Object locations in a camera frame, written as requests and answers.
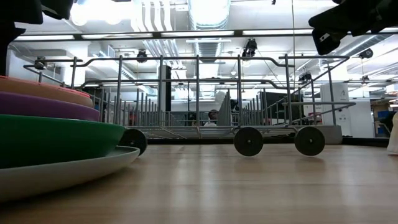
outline wooden table surface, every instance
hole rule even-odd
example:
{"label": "wooden table surface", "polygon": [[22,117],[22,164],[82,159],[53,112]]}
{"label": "wooden table surface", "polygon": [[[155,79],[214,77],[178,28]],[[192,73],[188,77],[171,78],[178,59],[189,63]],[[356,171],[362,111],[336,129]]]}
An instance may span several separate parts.
{"label": "wooden table surface", "polygon": [[252,158],[232,145],[150,146],[113,175],[0,205],[6,223],[396,224],[398,157],[362,146],[305,157],[267,144]]}

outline man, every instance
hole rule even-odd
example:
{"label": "man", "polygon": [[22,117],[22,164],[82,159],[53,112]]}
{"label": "man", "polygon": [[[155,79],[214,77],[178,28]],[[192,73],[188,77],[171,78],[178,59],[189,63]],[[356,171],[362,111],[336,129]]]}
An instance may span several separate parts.
{"label": "man", "polygon": [[205,124],[205,126],[217,126],[217,119],[218,119],[218,111],[217,110],[211,110],[208,113],[209,116],[209,121]]}

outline plate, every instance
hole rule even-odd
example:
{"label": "plate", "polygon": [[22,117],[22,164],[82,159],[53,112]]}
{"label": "plate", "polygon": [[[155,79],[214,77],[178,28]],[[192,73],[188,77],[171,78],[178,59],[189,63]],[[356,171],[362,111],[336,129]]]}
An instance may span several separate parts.
{"label": "plate", "polygon": [[103,157],[124,127],[93,121],[0,115],[0,169]]}
{"label": "plate", "polygon": [[39,166],[0,169],[0,202],[21,199],[82,184],[132,163],[133,147],[116,147],[106,157]]}
{"label": "plate", "polygon": [[59,100],[0,91],[0,114],[98,121],[96,109]]}
{"label": "plate", "polygon": [[86,93],[70,90],[64,87],[37,83],[18,78],[0,76],[0,91],[17,93],[29,96],[60,100],[69,103],[76,103],[83,106],[93,107],[93,101]]}

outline wheel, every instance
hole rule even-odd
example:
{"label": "wheel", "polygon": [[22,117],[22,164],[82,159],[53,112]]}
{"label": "wheel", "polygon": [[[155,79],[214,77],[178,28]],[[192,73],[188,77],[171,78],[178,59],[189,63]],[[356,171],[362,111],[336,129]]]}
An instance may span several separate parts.
{"label": "wheel", "polygon": [[262,134],[255,128],[242,128],[235,134],[235,149],[244,156],[255,156],[261,152]]}
{"label": "wheel", "polygon": [[137,129],[127,129],[124,131],[119,145],[139,148],[139,155],[141,156],[147,149],[148,140],[141,131]]}
{"label": "wheel", "polygon": [[301,154],[316,156],[325,148],[325,137],[317,128],[304,127],[294,137],[294,145]]}

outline green plate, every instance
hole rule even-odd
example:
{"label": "green plate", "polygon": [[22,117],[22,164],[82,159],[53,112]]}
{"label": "green plate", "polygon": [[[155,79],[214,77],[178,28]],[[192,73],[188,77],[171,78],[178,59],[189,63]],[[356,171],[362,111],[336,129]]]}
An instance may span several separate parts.
{"label": "green plate", "polygon": [[0,115],[0,169],[103,157],[124,130],[92,121]]}

